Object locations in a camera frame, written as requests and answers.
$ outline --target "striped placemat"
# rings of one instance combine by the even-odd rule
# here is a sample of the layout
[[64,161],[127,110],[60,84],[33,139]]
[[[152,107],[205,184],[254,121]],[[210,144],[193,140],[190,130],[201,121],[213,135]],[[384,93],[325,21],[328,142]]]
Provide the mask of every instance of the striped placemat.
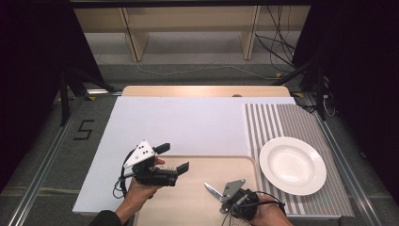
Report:
[[[257,171],[262,175],[259,181],[260,188],[286,202],[287,214],[354,216],[331,150],[312,114],[297,105],[243,104],[243,110],[247,148],[251,157],[255,159]],[[259,165],[259,154],[263,145],[275,137],[301,139],[322,156],[327,168],[327,179],[319,191],[308,196],[296,196],[277,189],[267,181]]]

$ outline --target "beige tray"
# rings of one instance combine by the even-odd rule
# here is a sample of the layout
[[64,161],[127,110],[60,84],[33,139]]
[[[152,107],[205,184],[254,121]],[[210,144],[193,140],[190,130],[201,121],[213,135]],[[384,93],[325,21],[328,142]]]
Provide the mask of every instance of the beige tray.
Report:
[[[135,226],[190,225],[220,226],[226,215],[220,214],[221,203],[205,188],[210,184],[220,193],[227,182],[246,179],[243,189],[257,191],[255,162],[237,156],[162,156],[165,167],[190,162],[190,169],[179,176],[176,186],[163,187],[137,213]],[[235,219],[238,225],[247,225]]]

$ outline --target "gray carpet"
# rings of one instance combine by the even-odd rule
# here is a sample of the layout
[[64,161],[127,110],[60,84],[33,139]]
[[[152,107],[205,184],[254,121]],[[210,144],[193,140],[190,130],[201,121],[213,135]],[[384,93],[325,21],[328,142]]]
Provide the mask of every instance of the gray carpet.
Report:
[[[143,65],[142,69],[152,72],[181,72],[204,67],[223,65]],[[276,70],[270,65],[234,65],[264,77],[275,77]],[[233,68],[199,70],[192,73],[154,75],[140,72],[135,65],[102,65],[104,80],[117,88],[128,85],[270,85],[274,81],[243,73]],[[300,77],[287,83],[289,90],[298,90]],[[92,84],[87,87],[97,88]],[[109,115],[116,101],[115,96],[96,97],[84,101],[73,119],[72,126],[58,153],[46,180],[36,198],[24,225],[88,225],[92,218],[72,213],[73,203],[83,184],[92,158],[101,140]],[[54,109],[43,125],[32,150],[26,154],[20,167],[15,171],[7,188],[0,196],[0,225],[6,225],[24,191],[40,167],[41,160],[50,148],[59,130],[61,119],[60,102],[55,100]],[[92,131],[88,139],[82,139]],[[327,124],[344,154],[351,163],[368,197],[382,218],[384,225],[397,225],[399,208],[390,194],[380,183],[367,159],[359,156],[359,146],[351,136],[350,128],[338,116],[327,116]],[[347,194],[355,211],[355,218],[343,218],[341,225],[360,226],[365,221],[349,191]],[[338,221],[294,220],[295,225],[338,225]]]

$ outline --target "sleeve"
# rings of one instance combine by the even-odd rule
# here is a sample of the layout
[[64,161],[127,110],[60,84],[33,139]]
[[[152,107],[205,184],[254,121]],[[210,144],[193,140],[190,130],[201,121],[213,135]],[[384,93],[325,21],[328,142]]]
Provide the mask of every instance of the sleeve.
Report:
[[103,210],[91,221],[89,226],[121,226],[121,223],[120,218],[114,212]]

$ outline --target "round plate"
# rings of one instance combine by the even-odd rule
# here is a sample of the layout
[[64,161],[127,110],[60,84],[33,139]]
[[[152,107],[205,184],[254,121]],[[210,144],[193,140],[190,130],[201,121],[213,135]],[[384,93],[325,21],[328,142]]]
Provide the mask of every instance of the round plate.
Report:
[[261,149],[264,176],[278,189],[293,195],[310,195],[326,181],[326,165],[320,154],[304,141],[292,137],[269,140]]

